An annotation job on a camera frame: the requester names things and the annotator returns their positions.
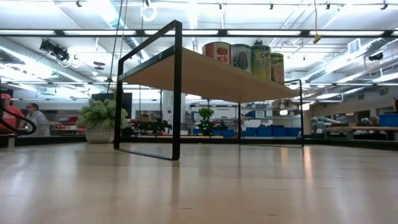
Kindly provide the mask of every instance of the cylindrical container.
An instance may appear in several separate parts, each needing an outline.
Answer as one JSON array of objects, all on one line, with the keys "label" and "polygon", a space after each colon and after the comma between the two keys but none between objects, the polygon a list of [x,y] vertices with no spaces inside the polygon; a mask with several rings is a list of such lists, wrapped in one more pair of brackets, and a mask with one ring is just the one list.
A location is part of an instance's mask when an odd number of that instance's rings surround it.
[{"label": "cylindrical container", "polygon": [[231,65],[232,46],[225,42],[212,42],[202,47],[202,54]]},{"label": "cylindrical container", "polygon": [[280,84],[285,83],[284,55],[271,53],[271,80]]},{"label": "cylindrical container", "polygon": [[263,80],[271,80],[271,48],[253,45],[251,51],[251,73]]},{"label": "cylindrical container", "polygon": [[232,45],[232,58],[235,67],[251,72],[250,46],[246,44]]}]

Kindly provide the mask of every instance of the wooden floor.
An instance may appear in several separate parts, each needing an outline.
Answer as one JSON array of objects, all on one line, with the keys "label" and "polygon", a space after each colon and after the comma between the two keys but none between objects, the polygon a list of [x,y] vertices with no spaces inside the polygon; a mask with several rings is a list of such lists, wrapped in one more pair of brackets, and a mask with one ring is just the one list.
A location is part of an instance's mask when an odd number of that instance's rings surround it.
[{"label": "wooden floor", "polygon": [[179,162],[102,144],[0,151],[1,224],[397,222],[391,151],[187,144]]}]

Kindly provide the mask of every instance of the red shirt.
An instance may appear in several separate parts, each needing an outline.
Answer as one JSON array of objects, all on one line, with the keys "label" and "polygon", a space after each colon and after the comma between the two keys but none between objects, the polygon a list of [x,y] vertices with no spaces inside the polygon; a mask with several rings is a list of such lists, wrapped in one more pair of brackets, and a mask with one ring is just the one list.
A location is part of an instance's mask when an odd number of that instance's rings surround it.
[{"label": "red shirt", "polygon": [[[13,112],[14,114],[18,114],[21,117],[24,117],[24,114],[20,111],[20,109],[16,108],[15,106],[8,106],[6,109],[10,112]],[[14,115],[11,115],[5,111],[2,112],[2,119],[5,121],[7,124],[11,125],[12,127],[16,128],[17,127],[17,119]],[[0,129],[2,130],[8,130],[8,128],[4,127],[0,123]]]}]

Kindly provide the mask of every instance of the person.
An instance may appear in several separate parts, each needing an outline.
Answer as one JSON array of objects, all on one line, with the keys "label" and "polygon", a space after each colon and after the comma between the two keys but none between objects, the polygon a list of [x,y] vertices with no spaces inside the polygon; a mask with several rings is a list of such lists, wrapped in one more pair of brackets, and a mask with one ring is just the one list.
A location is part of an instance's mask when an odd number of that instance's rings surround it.
[{"label": "person", "polygon": [[50,124],[45,115],[39,111],[39,106],[35,103],[29,103],[26,106],[26,109],[28,110],[28,114],[26,115],[26,118],[31,120],[37,127],[37,130],[35,133],[29,135],[31,136],[49,136],[50,135]]},{"label": "person", "polygon": [[[24,117],[24,114],[20,111],[20,109],[16,108],[15,106],[11,106],[11,96],[6,94],[6,93],[2,93],[1,94],[1,99],[4,101],[4,108],[14,114],[17,114],[21,117]],[[23,128],[25,125],[25,121],[16,118],[14,115],[7,113],[6,111],[3,111],[2,113],[2,119],[3,121],[5,121],[7,124],[11,125],[13,128]],[[7,127],[5,127],[4,125],[2,125],[0,123],[0,130],[3,131],[11,131],[9,130]]]}]

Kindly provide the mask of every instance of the red can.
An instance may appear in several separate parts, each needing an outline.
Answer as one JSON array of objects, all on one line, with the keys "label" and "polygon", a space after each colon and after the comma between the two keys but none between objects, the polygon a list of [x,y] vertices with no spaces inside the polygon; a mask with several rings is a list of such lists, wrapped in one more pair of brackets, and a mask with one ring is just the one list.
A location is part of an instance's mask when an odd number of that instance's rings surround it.
[{"label": "red can", "polygon": [[232,45],[226,42],[212,42],[202,47],[202,54],[231,65]]}]

